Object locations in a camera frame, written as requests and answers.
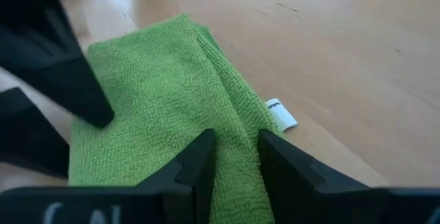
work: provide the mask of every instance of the black plastic part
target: black plastic part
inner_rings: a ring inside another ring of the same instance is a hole
[[[0,67],[97,127],[114,117],[59,0],[0,17]]]
[[[0,223],[208,224],[215,137],[205,130],[135,187],[20,188],[0,194]]]
[[[370,189],[268,130],[259,132],[258,152],[278,224],[440,223],[440,189]]]
[[[0,93],[0,161],[67,178],[69,145],[19,88]]]

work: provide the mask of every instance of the wood grain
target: wood grain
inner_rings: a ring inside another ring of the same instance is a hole
[[[63,3],[83,48],[187,12],[294,114],[291,143],[370,186],[440,186],[440,0]],[[0,72],[0,87],[17,82]],[[68,115],[43,112],[68,137]]]

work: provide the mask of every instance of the hardwood floor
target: hardwood floor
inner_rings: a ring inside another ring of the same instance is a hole
[[[187,12],[295,116],[291,143],[370,186],[440,186],[440,0],[63,3],[83,48]],[[0,71],[0,89],[17,84]],[[68,139],[70,116],[24,88]],[[0,172],[0,188],[21,184]]]

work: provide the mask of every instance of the microfiber cloth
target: microfiber cloth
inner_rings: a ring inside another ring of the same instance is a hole
[[[213,128],[211,223],[274,223],[259,171],[257,135],[271,114],[186,15],[93,44],[87,57],[115,118],[100,130],[74,120],[69,185],[134,186]]]

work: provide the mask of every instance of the towel fold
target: towel fold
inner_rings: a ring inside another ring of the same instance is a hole
[[[74,120],[71,186],[134,186],[213,128],[211,223],[274,222],[256,138],[282,134],[205,27],[179,15],[93,44],[88,59],[115,119],[103,130]]]

